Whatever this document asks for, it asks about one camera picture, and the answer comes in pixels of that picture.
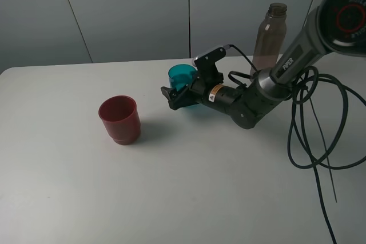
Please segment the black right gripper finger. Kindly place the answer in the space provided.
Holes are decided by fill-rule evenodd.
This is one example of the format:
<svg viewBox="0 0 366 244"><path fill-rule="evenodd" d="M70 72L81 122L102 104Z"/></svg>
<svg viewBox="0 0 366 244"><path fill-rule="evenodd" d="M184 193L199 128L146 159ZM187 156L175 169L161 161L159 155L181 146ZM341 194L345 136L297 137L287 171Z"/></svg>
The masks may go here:
<svg viewBox="0 0 366 244"><path fill-rule="evenodd" d="M199 81L197 77L187 78L186 81L181 84L178 94L184 97L199 97L200 93L197 89L198 84Z"/></svg>

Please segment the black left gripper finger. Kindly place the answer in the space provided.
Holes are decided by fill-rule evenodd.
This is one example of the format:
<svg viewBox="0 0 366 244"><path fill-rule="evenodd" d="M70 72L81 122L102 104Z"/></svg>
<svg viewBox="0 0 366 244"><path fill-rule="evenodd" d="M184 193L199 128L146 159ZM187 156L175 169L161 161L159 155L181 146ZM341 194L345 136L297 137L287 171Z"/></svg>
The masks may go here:
<svg viewBox="0 0 366 244"><path fill-rule="evenodd" d="M194 105L194 97L191 95L187 85L179 90L176 87L161 87L161 92L168 100L168 105L172 110Z"/></svg>

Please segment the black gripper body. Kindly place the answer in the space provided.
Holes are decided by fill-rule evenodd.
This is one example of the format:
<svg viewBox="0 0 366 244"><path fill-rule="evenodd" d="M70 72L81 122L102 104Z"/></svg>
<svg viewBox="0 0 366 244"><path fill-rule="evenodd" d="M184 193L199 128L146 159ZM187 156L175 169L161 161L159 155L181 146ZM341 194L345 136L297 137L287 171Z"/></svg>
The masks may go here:
<svg viewBox="0 0 366 244"><path fill-rule="evenodd" d="M213 110L228 110L229 87L221 83L207 86L196 79L185 89L184 100L184 107L204 105Z"/></svg>

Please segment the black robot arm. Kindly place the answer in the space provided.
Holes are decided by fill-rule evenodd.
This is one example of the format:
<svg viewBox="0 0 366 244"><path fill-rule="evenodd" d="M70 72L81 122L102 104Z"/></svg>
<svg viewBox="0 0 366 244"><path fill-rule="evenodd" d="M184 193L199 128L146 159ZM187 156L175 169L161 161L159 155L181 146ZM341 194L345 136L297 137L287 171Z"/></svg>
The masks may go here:
<svg viewBox="0 0 366 244"><path fill-rule="evenodd" d="M229 115L243 129L259 120L286 100L292 82L321 57L335 52L365 56L365 0L323 0L313 9L303 29L273 68L255 73L250 86L224 86L216 62L226 56L230 45L220 46L194 59L193 79L180 90L162 87L172 110L195 104Z"/></svg>

